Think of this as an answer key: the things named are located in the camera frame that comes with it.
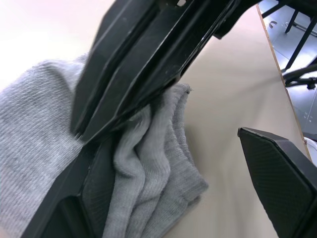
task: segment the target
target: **black metal frame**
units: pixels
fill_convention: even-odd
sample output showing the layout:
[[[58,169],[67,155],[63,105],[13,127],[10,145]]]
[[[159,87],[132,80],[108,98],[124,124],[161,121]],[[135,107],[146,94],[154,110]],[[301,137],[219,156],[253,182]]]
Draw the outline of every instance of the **black metal frame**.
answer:
[[[280,8],[282,8],[285,5],[290,4],[291,2],[293,2],[293,0],[279,0],[278,4],[276,6],[274,6],[274,7],[272,7],[271,9],[269,9],[268,11],[264,12],[262,14],[262,17],[265,18],[265,17],[269,16],[273,12],[279,10]],[[296,16],[297,16],[298,13],[299,13],[299,11],[295,9],[294,14],[292,15],[292,18],[291,18],[291,20],[290,20],[290,22],[289,22],[289,24],[288,24],[288,26],[286,28],[285,34],[287,34],[290,31],[290,29],[291,29],[291,27],[293,25],[300,27],[301,29],[303,29],[305,31],[305,33],[302,36],[301,40],[299,41],[294,53],[292,54],[290,60],[287,63],[286,67],[282,70],[283,72],[288,70],[293,65],[296,57],[298,56],[299,52],[303,48],[303,46],[304,46],[305,42],[307,41],[309,35],[312,34],[312,33],[315,33],[315,32],[313,32],[313,29],[314,29],[314,27],[317,24],[317,16],[313,16],[311,18],[311,22],[310,22],[309,26],[307,28],[305,28],[304,26],[302,26],[302,25],[300,25],[300,24],[295,22],[295,19],[296,19]]]
[[[313,64],[317,64],[317,56],[315,57],[315,59],[312,60],[312,62],[309,63],[308,66],[313,65]]]
[[[306,73],[317,71],[317,64],[310,64],[305,68],[295,70],[283,75],[286,87],[294,87],[299,85],[307,85],[308,89],[315,89],[317,83],[316,77],[301,78]]]

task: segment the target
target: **beige table surface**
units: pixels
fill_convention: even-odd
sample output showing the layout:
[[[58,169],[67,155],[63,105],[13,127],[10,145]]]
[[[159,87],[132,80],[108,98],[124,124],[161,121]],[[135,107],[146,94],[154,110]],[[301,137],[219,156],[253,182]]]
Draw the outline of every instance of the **beige table surface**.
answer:
[[[51,58],[72,59],[91,45],[113,0],[2,0],[0,91]],[[252,186],[237,130],[266,130],[306,153],[300,129],[256,7],[221,41],[212,38],[182,78],[193,88],[186,135],[209,182],[201,203],[168,238],[276,238]]]

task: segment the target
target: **gray floor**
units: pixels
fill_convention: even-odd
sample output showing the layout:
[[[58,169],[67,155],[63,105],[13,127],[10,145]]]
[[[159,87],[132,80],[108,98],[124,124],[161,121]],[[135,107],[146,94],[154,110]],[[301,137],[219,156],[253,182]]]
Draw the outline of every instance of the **gray floor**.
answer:
[[[265,12],[277,4],[276,0],[263,0],[259,3],[261,12]],[[272,42],[276,58],[281,69],[284,69],[297,47],[304,32],[296,27],[285,34],[286,27],[290,21],[294,9],[284,6],[280,10],[272,13],[264,19],[269,38]],[[271,21],[277,24],[273,28],[269,27]],[[308,26],[309,17],[299,13],[296,22]],[[317,37],[310,35],[301,52],[296,58],[293,66],[287,71],[308,65],[317,56]],[[297,117],[302,127],[302,131],[317,134],[317,98],[316,90],[308,90],[306,86],[297,86],[288,89]]]

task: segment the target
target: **knit fabric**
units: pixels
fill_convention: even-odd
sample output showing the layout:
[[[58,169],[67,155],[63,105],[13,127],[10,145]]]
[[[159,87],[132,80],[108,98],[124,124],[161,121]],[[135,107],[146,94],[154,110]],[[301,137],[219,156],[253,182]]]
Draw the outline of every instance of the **knit fabric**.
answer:
[[[22,235],[82,148],[69,132],[78,65],[83,63],[45,61],[0,93],[0,226],[11,238]]]
[[[124,238],[134,204],[144,186],[145,173],[134,147],[140,142],[151,121],[150,106],[125,125],[114,154],[115,183],[104,238]]]
[[[168,123],[164,146],[171,172],[158,204],[143,230],[143,238],[162,237],[189,209],[200,201],[199,195],[208,188],[208,184],[193,165],[186,144],[184,124],[179,121],[184,116],[184,106],[190,87],[187,84],[177,84],[172,88],[172,91],[177,106],[173,119]]]
[[[127,238],[141,237],[169,178],[170,167],[164,152],[164,142],[167,125],[172,119],[176,106],[173,105],[173,96],[171,90],[167,90],[162,97],[151,104],[154,115],[150,128],[136,147],[145,172],[145,184],[134,206]]]
[[[0,93],[0,227],[11,238],[22,235],[83,146],[69,126],[86,59],[45,61]],[[189,91],[173,86],[124,125],[103,237],[161,237],[206,190],[184,133]]]

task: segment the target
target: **gray sock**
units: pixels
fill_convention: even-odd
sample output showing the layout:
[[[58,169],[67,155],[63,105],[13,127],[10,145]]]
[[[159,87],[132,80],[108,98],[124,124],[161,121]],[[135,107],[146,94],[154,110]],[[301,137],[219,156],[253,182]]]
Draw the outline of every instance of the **gray sock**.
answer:
[[[129,120],[114,154],[115,183],[103,237],[125,238],[132,208],[143,188],[145,174],[134,151],[151,121],[150,106]]]
[[[82,143],[69,132],[72,77],[82,67],[45,61],[0,93],[0,226],[22,235],[55,178]]]
[[[167,90],[151,104],[153,118],[150,128],[136,148],[145,171],[145,183],[129,221],[127,238],[141,237],[168,181],[170,167],[164,153],[164,141],[167,124],[176,106],[172,96],[172,92]]]
[[[189,161],[194,164],[192,154],[190,153],[186,141],[186,135],[185,135],[185,108],[186,108],[186,102],[188,98],[188,94],[191,91],[191,88],[188,84],[176,84],[173,87],[173,91],[177,95],[181,95],[181,98],[179,99],[179,102],[177,104],[177,110],[175,110],[174,116],[173,116],[173,130],[175,133],[175,136],[177,138],[177,142],[183,151],[184,155],[189,159]]]
[[[182,150],[184,147],[179,145],[173,129],[173,127],[178,129],[175,124],[177,118],[183,118],[182,106],[186,103],[188,89],[189,86],[184,84],[177,84],[174,88],[174,93],[179,94],[179,102],[174,113],[173,123],[172,121],[169,123],[164,147],[171,173],[157,207],[142,233],[144,238],[162,237],[190,208],[199,202],[199,195],[208,187],[193,166],[193,162],[184,154]]]

